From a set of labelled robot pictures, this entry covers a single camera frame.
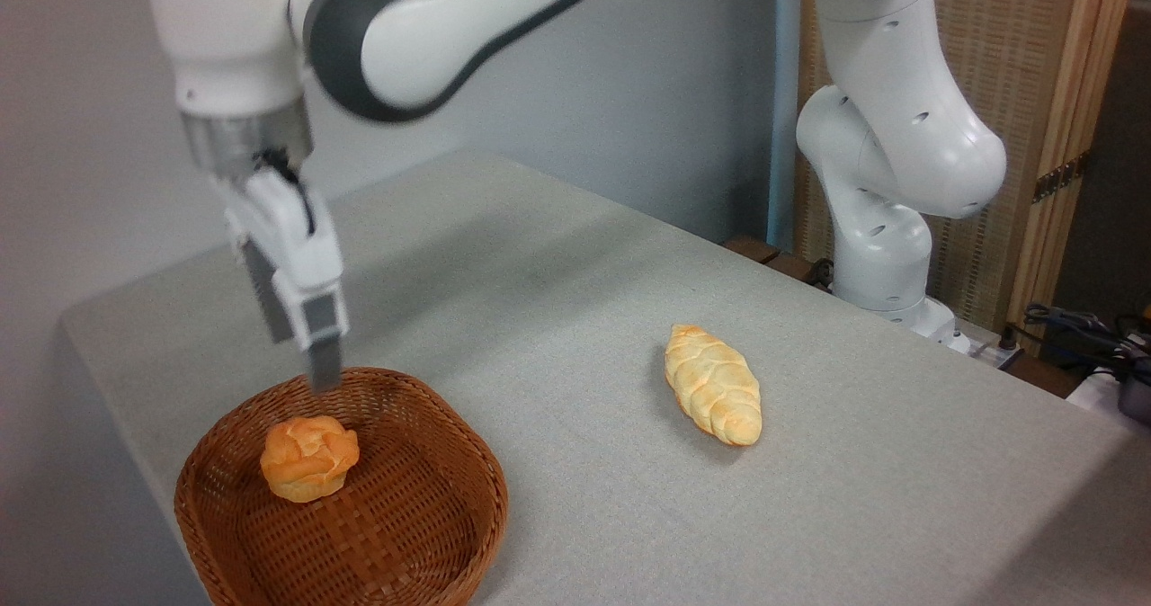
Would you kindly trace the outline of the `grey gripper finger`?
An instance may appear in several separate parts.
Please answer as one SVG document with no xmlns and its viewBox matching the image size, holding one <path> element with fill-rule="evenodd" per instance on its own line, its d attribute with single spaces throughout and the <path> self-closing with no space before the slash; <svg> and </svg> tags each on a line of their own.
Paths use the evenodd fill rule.
<svg viewBox="0 0 1151 606">
<path fill-rule="evenodd" d="M 343 373 L 343 339 L 349 331 L 348 306 L 341 279 L 306 288 L 279 270 L 272 275 L 288 333 L 303 356 L 308 387 L 321 396 L 338 388 Z"/>
<path fill-rule="evenodd" d="M 262 320 L 270 331 L 272 342 L 284 343 L 292 339 L 289 316 L 274 287 L 275 267 L 270 265 L 254 240 L 241 241 L 241 262 L 247 271 L 247 280 L 254 287 L 256 302 L 262 309 Z"/>
</svg>

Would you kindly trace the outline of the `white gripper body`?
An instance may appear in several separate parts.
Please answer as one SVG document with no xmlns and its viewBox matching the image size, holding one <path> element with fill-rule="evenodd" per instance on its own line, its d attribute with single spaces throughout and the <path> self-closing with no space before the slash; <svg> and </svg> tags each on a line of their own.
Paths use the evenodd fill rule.
<svg viewBox="0 0 1151 606">
<path fill-rule="evenodd" d="M 258 169 L 241 185 L 224 183 L 223 200 L 236 243 L 254 243 L 297 290 L 320 294 L 338 286 L 343 259 L 321 198 L 275 169 Z"/>
</svg>

